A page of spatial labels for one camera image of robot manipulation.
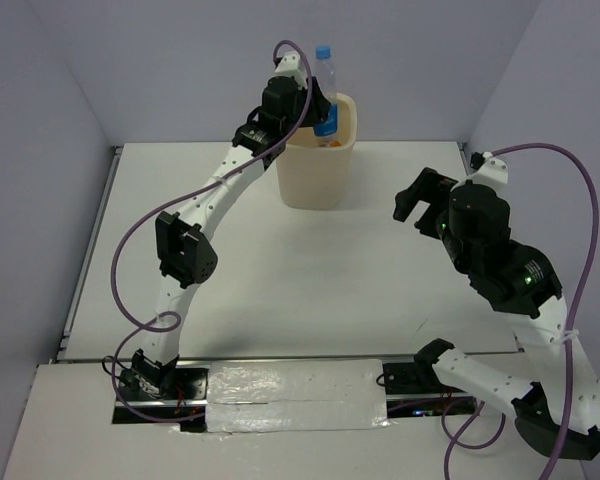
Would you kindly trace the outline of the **crushed bottle blue label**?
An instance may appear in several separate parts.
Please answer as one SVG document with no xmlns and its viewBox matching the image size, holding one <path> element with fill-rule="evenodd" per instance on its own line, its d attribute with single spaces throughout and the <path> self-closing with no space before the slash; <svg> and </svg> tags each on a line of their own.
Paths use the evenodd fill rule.
<svg viewBox="0 0 600 480">
<path fill-rule="evenodd" d="M 331 111 L 328 120 L 324 124 L 314 127 L 317 141 L 320 138 L 334 138 L 337 140 L 338 132 L 338 102 L 335 65 L 332 58 L 331 47 L 318 45 L 315 48 L 314 76 L 317 77 L 325 98 L 331 103 Z"/>
</svg>

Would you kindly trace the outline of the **orange juice bottle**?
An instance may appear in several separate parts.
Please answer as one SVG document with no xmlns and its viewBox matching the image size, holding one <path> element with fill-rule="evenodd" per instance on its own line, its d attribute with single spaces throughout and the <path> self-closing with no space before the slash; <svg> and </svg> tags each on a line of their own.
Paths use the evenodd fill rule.
<svg viewBox="0 0 600 480">
<path fill-rule="evenodd" d="M 318 145 L 321 148 L 334 148 L 334 147 L 340 147 L 341 143 L 334 139 L 334 138 L 320 138 L 318 141 Z"/>
</svg>

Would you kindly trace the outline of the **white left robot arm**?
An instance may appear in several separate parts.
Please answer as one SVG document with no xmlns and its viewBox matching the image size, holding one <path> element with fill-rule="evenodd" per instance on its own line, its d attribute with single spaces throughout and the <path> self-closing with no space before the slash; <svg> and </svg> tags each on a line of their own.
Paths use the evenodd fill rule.
<svg viewBox="0 0 600 480">
<path fill-rule="evenodd" d="M 196 291 L 217 267 L 211 242 L 223 217 L 284 152 L 294 132 L 322 123 L 330 108 L 315 77 L 306 82 L 271 78 L 260 105 L 237 128 L 227 155 L 201 191 L 174 211 L 161 207 L 154 214 L 160 291 L 155 316 L 131 361 L 140 387 L 151 397 L 164 398 L 176 389 L 182 327 Z"/>
</svg>

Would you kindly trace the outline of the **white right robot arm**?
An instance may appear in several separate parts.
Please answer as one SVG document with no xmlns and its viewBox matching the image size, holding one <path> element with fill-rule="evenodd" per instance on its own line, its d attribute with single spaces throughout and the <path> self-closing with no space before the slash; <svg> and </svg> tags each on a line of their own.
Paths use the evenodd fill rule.
<svg viewBox="0 0 600 480">
<path fill-rule="evenodd" d="M 427 203 L 416 229 L 440 240 L 454 268 L 503 314 L 535 376 L 513 377 L 436 339 L 415 354 L 415 380 L 427 391 L 455 387 L 513 416 L 519 435 L 543 456 L 558 448 L 562 459 L 590 461 L 600 453 L 600 381 L 566 326 L 548 257 L 511 237 L 510 206 L 496 192 L 505 182 L 490 174 L 458 182 L 425 168 L 397 193 L 393 217 L 405 221 Z"/>
</svg>

